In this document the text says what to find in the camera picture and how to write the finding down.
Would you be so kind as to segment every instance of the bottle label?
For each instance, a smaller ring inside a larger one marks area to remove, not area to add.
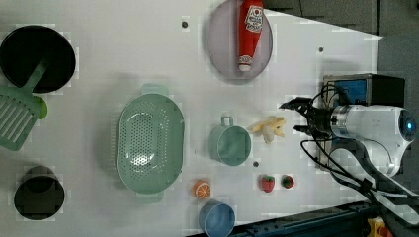
[[[252,64],[252,57],[249,55],[243,55],[238,58],[240,64]]]
[[[246,24],[246,30],[254,33],[260,33],[262,31],[263,23],[263,8],[250,6],[244,23]]]

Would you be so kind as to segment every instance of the black pot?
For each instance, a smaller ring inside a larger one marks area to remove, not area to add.
[[[37,166],[28,171],[17,189],[15,207],[28,219],[47,219],[61,209],[64,197],[64,188],[53,172],[48,167]]]
[[[56,91],[73,76],[76,58],[68,40],[51,28],[27,26],[7,35],[0,46],[0,67],[13,84],[23,87],[51,48],[55,50],[54,60],[34,93]]]

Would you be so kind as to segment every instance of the gray plate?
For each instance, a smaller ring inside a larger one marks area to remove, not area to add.
[[[238,18],[242,0],[227,0],[212,14],[207,32],[209,56],[214,66],[228,79],[253,79],[268,65],[272,54],[272,31],[263,16],[262,34],[253,57],[252,69],[238,69]]]

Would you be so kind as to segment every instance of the green mug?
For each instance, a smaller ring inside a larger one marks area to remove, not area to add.
[[[221,125],[209,134],[209,154],[229,166],[238,166],[249,157],[252,142],[250,135],[240,126],[233,124],[232,117],[221,117]]]

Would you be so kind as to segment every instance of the orange fruit toy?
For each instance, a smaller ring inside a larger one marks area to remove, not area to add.
[[[193,187],[194,195],[199,199],[205,199],[210,196],[210,185],[202,180],[198,180]]]

